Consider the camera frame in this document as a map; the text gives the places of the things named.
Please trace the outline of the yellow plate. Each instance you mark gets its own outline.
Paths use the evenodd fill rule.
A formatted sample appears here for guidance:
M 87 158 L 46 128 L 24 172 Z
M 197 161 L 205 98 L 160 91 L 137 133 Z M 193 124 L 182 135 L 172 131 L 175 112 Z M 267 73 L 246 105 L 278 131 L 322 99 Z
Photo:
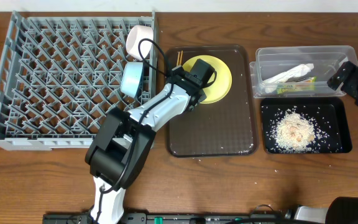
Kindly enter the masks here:
M 210 104 L 218 102 L 229 93 L 232 84 L 231 71 L 221 59 L 210 55 L 198 55 L 192 57 L 187 60 L 182 65 L 182 67 L 184 68 L 184 70 L 189 72 L 198 59 L 201 59 L 210 64 L 217 73 L 217 77 L 214 83 L 211 86 L 203 89 L 204 93 L 206 94 L 206 99 L 203 100 L 201 103 Z

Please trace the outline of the wooden chopstick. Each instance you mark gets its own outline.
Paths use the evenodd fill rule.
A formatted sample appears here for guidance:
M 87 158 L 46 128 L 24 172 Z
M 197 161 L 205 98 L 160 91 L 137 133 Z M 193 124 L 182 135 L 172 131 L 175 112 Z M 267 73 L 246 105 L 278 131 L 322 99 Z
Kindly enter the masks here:
M 176 66 L 178 66 L 180 64 L 180 52 L 178 52 L 178 55 L 177 55 L 177 63 L 176 63 Z
M 180 52 L 179 61 L 178 61 L 179 65 L 182 65 L 182 60 L 183 60 L 183 51 Z

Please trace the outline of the green orange snack wrapper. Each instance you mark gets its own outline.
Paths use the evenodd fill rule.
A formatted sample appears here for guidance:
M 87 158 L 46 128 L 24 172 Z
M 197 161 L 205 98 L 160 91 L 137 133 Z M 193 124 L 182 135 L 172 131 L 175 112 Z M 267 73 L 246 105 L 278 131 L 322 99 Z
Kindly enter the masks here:
M 286 92 L 298 92 L 314 90 L 314 83 L 316 77 L 308 77 L 295 82 L 294 84 L 284 85 L 281 88 L 277 88 L 276 93 L 282 94 Z

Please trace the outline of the white napkin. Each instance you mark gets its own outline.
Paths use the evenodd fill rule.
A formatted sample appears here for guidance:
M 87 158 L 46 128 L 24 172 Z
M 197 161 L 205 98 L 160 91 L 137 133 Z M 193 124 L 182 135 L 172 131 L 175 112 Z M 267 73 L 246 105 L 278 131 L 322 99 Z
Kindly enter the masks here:
M 262 93 L 276 93 L 277 88 L 281 88 L 284 85 L 294 84 L 301 79 L 308 78 L 307 74 L 309 74 L 313 69 L 313 63 L 300 64 L 285 72 L 279 73 L 274 77 L 268 78 L 262 82 L 264 84 L 262 87 Z

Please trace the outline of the light blue bowl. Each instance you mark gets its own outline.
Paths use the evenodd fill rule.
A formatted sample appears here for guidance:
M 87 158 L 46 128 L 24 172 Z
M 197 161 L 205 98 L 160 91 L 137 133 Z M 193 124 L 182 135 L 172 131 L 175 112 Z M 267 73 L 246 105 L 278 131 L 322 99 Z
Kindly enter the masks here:
M 135 98 L 139 91 L 143 73 L 144 64 L 142 62 L 128 62 L 122 74 L 120 91 L 131 98 Z

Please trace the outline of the pink white bowl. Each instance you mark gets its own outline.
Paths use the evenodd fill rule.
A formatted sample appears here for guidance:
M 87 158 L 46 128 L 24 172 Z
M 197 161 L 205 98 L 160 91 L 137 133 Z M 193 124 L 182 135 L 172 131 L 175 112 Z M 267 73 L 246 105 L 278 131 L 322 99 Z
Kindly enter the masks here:
M 144 40 L 141 44 L 142 39 L 154 39 L 154 30 L 148 26 L 136 25 L 128 33 L 126 40 L 126 51 L 127 53 L 137 60 L 142 61 L 142 57 L 146 58 L 152 48 L 152 43 Z

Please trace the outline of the rice food waste pile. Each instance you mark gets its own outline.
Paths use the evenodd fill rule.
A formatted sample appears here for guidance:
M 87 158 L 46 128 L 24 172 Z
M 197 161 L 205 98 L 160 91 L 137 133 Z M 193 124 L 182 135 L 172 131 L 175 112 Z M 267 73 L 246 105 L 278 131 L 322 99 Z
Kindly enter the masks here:
M 279 153 L 316 153 L 327 143 L 329 134 L 317 123 L 315 117 L 298 113 L 297 107 L 281 110 L 270 119 L 272 130 L 267 132 L 268 140 L 273 141 L 272 149 Z

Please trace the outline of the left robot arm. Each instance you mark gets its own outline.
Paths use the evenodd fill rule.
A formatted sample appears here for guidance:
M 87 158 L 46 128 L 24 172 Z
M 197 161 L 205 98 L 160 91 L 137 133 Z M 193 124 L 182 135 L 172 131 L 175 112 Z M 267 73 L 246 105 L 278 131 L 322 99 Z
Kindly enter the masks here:
M 163 90 L 151 100 L 129 111 L 114 108 L 108 113 L 85 155 L 96 188 L 93 223 L 122 218 L 125 192 L 144 167 L 157 131 L 205 100 L 204 89 L 217 77 L 202 59 L 190 71 L 178 65 L 167 72 Z

